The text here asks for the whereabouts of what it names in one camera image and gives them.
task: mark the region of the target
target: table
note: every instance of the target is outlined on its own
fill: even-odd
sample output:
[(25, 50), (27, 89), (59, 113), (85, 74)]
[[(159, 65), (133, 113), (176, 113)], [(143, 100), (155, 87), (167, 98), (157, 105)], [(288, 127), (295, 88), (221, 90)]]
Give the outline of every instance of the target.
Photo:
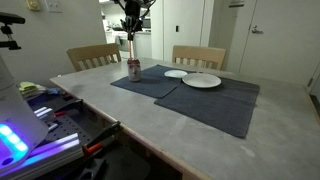
[(120, 121), (128, 135), (185, 179), (320, 179), (319, 118), (305, 87), (141, 59), (142, 69), (156, 64), (260, 85), (246, 139), (154, 105), (154, 98), (111, 86), (127, 76), (126, 62), (51, 81), (106, 119)]

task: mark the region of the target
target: white plate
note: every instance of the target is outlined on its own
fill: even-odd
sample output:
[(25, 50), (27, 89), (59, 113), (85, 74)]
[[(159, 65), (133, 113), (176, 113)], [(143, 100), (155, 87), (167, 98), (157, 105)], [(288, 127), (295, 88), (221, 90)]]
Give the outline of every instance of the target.
[(188, 73), (185, 71), (180, 71), (180, 70), (170, 70), (164, 73), (165, 76), (167, 77), (174, 77), (174, 78), (182, 78)]
[(183, 82), (192, 87), (211, 88), (218, 86), (221, 79), (211, 74), (193, 73), (182, 78)]

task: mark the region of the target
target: blue led light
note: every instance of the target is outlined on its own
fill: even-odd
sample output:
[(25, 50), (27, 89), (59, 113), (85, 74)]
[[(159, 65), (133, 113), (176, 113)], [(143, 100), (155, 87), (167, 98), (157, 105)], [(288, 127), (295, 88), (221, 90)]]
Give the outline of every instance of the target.
[(7, 138), (12, 144), (17, 144), (18, 142), (20, 142), (20, 138), (15, 134), (11, 134), (7, 136)]
[(12, 134), (12, 131), (8, 126), (0, 125), (0, 133), (4, 136), (9, 136)]
[(23, 142), (20, 142), (19, 144), (16, 144), (16, 148), (19, 151), (25, 151), (28, 149), (28, 147), (26, 146), (26, 144), (24, 144)]

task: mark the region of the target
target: chair backrest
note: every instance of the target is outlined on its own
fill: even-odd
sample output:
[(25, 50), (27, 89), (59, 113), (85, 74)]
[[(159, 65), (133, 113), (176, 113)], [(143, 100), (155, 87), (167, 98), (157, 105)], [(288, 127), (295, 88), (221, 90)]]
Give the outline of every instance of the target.
[(68, 49), (67, 54), (76, 71), (121, 62), (115, 43)]
[(226, 50), (219, 48), (174, 46), (172, 62), (220, 70), (225, 54)]

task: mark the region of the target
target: door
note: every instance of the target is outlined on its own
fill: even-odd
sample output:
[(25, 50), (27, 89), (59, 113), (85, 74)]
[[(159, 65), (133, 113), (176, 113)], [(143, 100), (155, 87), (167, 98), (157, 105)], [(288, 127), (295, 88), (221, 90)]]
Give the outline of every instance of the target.
[(174, 45), (200, 46), (204, 0), (163, 2), (163, 53), (171, 61)]
[(240, 73), (308, 85), (320, 61), (319, 0), (256, 0)]

